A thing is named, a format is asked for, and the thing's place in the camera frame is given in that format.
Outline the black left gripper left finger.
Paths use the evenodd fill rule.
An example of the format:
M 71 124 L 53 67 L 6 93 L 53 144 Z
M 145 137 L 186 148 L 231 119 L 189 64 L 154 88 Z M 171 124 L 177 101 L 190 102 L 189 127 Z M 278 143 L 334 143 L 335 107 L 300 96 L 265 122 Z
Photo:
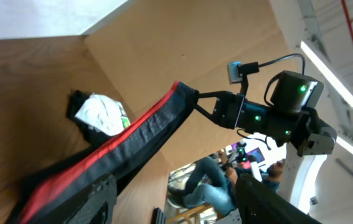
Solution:
M 36 223 L 111 224 L 116 198 L 116 178 L 103 175 Z

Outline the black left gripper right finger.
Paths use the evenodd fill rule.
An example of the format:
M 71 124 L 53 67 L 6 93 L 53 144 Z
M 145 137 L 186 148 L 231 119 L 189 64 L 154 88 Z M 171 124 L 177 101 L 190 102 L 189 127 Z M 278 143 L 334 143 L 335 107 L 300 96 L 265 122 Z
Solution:
M 243 224 L 320 224 L 248 174 L 237 179 L 235 201 Z

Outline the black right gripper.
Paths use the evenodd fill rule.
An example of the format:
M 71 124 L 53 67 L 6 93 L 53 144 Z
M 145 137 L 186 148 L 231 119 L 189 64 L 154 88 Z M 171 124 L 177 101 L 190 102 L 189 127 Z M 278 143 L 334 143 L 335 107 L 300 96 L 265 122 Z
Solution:
M 217 98 L 213 114 L 203 109 L 200 105 L 195 105 L 195 110 L 205 116 L 211 122 L 220 127 L 235 129 L 240 117 L 242 105 L 245 99 L 244 95 L 233 94 L 229 91 L 213 91 L 199 93 L 198 98 Z

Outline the black pants with red waistband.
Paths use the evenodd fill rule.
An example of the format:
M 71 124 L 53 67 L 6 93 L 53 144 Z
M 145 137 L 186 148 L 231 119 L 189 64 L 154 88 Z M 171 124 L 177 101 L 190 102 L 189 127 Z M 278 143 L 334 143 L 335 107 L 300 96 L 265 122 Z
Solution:
M 175 82 L 145 114 L 100 147 L 89 147 L 28 177 L 7 222 L 36 223 L 107 174 L 116 178 L 118 196 L 192 113 L 198 94 Z

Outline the seated person in jeans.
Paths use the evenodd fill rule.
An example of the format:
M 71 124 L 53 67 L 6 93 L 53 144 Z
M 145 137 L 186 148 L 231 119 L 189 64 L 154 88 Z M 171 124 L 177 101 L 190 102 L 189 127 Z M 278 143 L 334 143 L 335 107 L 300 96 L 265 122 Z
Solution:
M 169 186 L 167 201 L 175 207 L 195 208 L 208 203 L 221 216 L 236 209 L 235 186 L 243 174 L 252 174 L 250 169 L 227 165 L 228 158 L 223 150 L 218 152 L 222 165 L 207 156 L 195 162 L 195 168 L 183 189 Z

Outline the black and white garment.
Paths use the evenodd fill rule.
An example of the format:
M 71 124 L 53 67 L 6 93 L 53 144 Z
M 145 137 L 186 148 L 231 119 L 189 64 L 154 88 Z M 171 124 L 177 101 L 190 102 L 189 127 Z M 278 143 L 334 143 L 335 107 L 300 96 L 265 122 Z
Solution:
M 71 93 L 66 117 L 77 125 L 84 140 L 93 147 L 100 147 L 131 125 L 121 102 L 80 90 Z

